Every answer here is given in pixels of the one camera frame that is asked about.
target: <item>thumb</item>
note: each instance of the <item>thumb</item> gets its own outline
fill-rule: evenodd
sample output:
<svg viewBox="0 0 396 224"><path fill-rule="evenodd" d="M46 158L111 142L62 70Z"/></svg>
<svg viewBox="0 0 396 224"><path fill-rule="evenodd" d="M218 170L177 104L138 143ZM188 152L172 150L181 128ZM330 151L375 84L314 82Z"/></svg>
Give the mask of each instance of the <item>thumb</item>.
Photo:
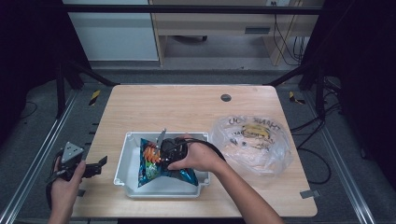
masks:
<svg viewBox="0 0 396 224"><path fill-rule="evenodd" d="M85 161L81 161L79 163L79 165L77 166L77 168L76 168L76 170L75 170L75 172L73 174L73 177L72 177L72 179L70 181L78 182L78 183L81 181L81 178L82 178L82 176L84 175L84 172L85 172L85 165L86 165Z"/></svg>
<svg viewBox="0 0 396 224"><path fill-rule="evenodd" d="M186 168L185 160L175 161L168 165L168 170L181 170Z"/></svg>

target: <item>plastic bag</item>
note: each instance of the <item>plastic bag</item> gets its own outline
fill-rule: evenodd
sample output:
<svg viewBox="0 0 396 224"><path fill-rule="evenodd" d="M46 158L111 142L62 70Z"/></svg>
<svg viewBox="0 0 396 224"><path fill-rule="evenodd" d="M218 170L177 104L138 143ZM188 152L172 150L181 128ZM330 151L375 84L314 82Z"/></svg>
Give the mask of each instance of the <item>plastic bag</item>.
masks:
<svg viewBox="0 0 396 224"><path fill-rule="evenodd" d="M218 119L209 138L225 157L257 175L280 175L292 162L289 137L274 119L255 116Z"/></svg>
<svg viewBox="0 0 396 224"><path fill-rule="evenodd" d="M161 150L155 152L156 145L147 139L140 140L140 167L138 187L142 187L160 176L169 176L198 186L198 179L191 169L168 170L167 163L161 158Z"/></svg>

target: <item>gray floor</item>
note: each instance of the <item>gray floor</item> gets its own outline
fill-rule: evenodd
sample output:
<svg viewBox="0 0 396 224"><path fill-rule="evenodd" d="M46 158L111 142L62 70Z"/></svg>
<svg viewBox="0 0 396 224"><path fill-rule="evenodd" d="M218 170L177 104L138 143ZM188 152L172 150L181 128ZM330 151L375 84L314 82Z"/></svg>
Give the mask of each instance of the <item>gray floor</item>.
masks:
<svg viewBox="0 0 396 224"><path fill-rule="evenodd" d="M284 63L272 66L269 62L264 45L259 37L230 37L210 36L206 42L196 39L175 37L168 41L168 48L163 67L155 63L96 63L96 71L113 81L121 83L167 83L167 84L253 84L268 83L286 74L294 66ZM37 168L37 176L32 180L32 187L25 197L21 197L23 204L17 207L19 211L16 219L22 223L45 223L50 210L45 201L45 179L50 171L54 154L71 141L89 151L90 142L94 137L97 123L106 106L111 88L82 75L86 83L81 91L67 91L68 96L75 96L75 103L71 108L65 124L57 133L56 139L49 146L48 157L42 158L42 167ZM288 80L278 86L279 100L285 111L291 128L297 127L315 115L310 104L300 105L291 102L290 91L296 99L312 99L312 91L299 91L296 83L299 78ZM101 93L95 105L88 105L92 93ZM30 174L29 167L38 160L35 156L42 149L43 143L48 141L47 134L51 130L56 115L56 86L53 81L37 87L29 92L28 102L21 119L13 130L10 138L0 149L0 209L6 210L21 182ZM333 94L327 98L326 107L337 103ZM309 126L294 135L293 140L298 146L307 137L305 133L312 133L316 124ZM355 141L345 118L334 111L326 117L326 129L315 134L304 147L314 150L327 161L332 168L332 178L323 185L310 184L311 189L318 190L321 196L315 199L318 214L315 217L297 218L284 217L287 223L373 223L360 220L350 198L343 174L337 172L337 164L333 162L332 150L324 141L325 130L331 134L336 150L341 154L353 181L358 186L364 202L370 209L370 214L376 223L396 223L396 193L378 169L374 161L361 158L358 143ZM299 151L304 170L310 181L323 180L327 175L326 166L313 154ZM85 219L76 219L85 223ZM93 223L114 223L116 220L93 219ZM164 223L163 220L152 219L145 223Z"/></svg>

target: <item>hand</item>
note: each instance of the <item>hand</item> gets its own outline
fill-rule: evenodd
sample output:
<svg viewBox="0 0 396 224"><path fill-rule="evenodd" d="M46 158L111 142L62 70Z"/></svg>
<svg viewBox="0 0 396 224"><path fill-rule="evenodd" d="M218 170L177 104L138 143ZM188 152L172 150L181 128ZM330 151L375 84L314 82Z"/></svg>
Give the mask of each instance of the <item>hand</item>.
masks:
<svg viewBox="0 0 396 224"><path fill-rule="evenodd" d="M58 171L59 158L54 171ZM78 186L85 172L85 161L79 163L70 181L61 178L52 183L51 201L52 211L49 223L67 223L73 213L73 205L78 194Z"/></svg>
<svg viewBox="0 0 396 224"><path fill-rule="evenodd" d="M191 138L191 135L185 133L180 138ZM179 170L192 168L198 171L209 171L214 173L220 163L225 162L211 148L201 143L188 143L188 153L186 158L181 161L175 161L169 164L169 170Z"/></svg>

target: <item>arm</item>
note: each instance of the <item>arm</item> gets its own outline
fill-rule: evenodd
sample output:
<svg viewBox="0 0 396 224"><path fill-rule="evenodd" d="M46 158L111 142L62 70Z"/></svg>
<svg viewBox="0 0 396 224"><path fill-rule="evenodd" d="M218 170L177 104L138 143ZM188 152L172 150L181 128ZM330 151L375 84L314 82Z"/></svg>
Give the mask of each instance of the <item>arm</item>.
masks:
<svg viewBox="0 0 396 224"><path fill-rule="evenodd" d="M58 162L55 165L55 171L58 167ZM51 200L52 211L49 217L49 224L64 224L68 223L73 213L73 205L78 194L78 186L85 171L85 161L82 161L70 179L65 181L61 178L55 180L52 184Z"/></svg>
<svg viewBox="0 0 396 224"><path fill-rule="evenodd" d="M246 223L283 223L262 196L209 147L191 143L187 157L168 166L168 169L174 170L182 168L212 172L231 196Z"/></svg>

